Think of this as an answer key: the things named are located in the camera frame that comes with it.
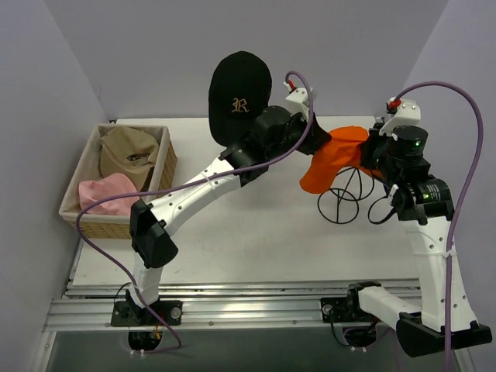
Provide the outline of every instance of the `black mount bracket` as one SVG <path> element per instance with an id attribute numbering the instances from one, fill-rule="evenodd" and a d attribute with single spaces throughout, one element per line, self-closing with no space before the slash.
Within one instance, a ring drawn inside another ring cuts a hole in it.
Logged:
<path id="1" fill-rule="evenodd" d="M 326 297 L 320 299 L 322 321 L 324 323 L 372 322 L 370 314 L 357 319 L 347 306 L 346 297 Z"/>
<path id="2" fill-rule="evenodd" d="M 169 326 L 179 326 L 182 319 L 181 301 L 155 301 L 150 307 L 162 317 Z M 126 300 L 117 301 L 112 310 L 112 327 L 159 326 L 161 323 L 146 308 L 135 305 L 126 291 Z"/>

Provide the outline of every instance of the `cable tie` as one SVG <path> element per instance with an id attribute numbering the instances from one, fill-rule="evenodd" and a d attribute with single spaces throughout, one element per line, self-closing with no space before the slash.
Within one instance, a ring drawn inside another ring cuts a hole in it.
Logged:
<path id="1" fill-rule="evenodd" d="M 456 251 L 452 248 L 446 252 L 443 252 L 443 257 L 448 258 L 449 256 L 455 257 L 457 255 Z"/>

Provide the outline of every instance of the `wicker basket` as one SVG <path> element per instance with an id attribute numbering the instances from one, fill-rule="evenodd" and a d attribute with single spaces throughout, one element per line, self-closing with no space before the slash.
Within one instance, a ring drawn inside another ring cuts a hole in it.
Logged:
<path id="1" fill-rule="evenodd" d="M 168 128 L 166 126 L 131 127 L 149 133 L 160 144 L 157 164 L 153 169 L 148 190 L 156 191 L 170 188 L 174 178 L 177 157 L 172 147 Z M 115 125 L 96 126 L 77 164 L 59 210 L 60 216 L 73 227 L 76 226 L 76 217 L 81 210 L 78 185 L 81 181 L 96 180 L 101 177 L 99 161 L 102 144 L 100 139 L 114 128 Z M 154 197 L 144 198 L 146 202 L 153 199 Z M 130 239 L 129 217 L 124 215 L 84 215 L 81 218 L 81 228 L 87 237 L 93 239 Z"/>

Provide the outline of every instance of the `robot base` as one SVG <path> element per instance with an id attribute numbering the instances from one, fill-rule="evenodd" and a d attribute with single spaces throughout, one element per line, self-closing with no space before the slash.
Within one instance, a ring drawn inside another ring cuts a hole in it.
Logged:
<path id="1" fill-rule="evenodd" d="M 162 317 L 170 326 L 181 324 L 182 307 L 181 301 L 155 301 L 150 307 Z M 134 304 L 131 294 L 126 291 L 126 300 L 117 301 L 112 311 L 110 325 L 112 327 L 139 327 L 139 326 L 159 326 L 161 323 L 156 320 L 146 308 L 140 308 Z"/>

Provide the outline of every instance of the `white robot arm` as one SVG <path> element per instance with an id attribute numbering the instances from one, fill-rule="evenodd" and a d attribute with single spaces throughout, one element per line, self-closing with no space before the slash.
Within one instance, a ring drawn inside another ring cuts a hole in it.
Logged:
<path id="1" fill-rule="evenodd" d="M 388 200 L 410 239 L 422 307 L 390 294 L 377 282 L 366 282 L 350 286 L 348 311 L 355 319 L 371 314 L 387 323 L 410 357 L 444 350 L 446 258 L 450 255 L 453 348 L 489 343 L 491 330 L 478 323 L 470 307 L 454 244 L 445 250 L 453 201 L 446 183 L 429 174 L 430 164 L 423 157 L 428 134 L 416 126 L 420 109 L 408 100 L 390 101 L 388 109 L 394 115 L 370 129 L 360 165 L 380 171 Z"/>
<path id="2" fill-rule="evenodd" d="M 243 170 L 266 163 L 287 152 L 301 138 L 307 126 L 308 96 L 299 91 L 291 91 L 287 100 L 296 111 L 292 115 L 280 106 L 267 107 L 255 119 L 253 128 L 220 154 L 220 157 L 200 172 L 188 183 L 205 180 L 204 183 L 184 190 L 172 192 L 158 198 L 148 205 L 142 200 L 131 209 L 131 237 L 135 250 L 133 276 L 136 288 L 147 305 L 158 301 L 158 288 L 164 265 L 173 260 L 178 252 L 171 237 L 194 214 L 228 192 L 234 191 L 258 178 L 268 171 L 268 167 L 256 170 Z M 319 127 L 315 117 L 305 140 L 297 150 L 303 154 L 314 154 L 331 136 Z M 217 174 L 230 172 L 223 177 Z M 145 313 L 143 301 L 136 291 L 130 291 L 128 301 L 133 316 L 139 320 Z"/>

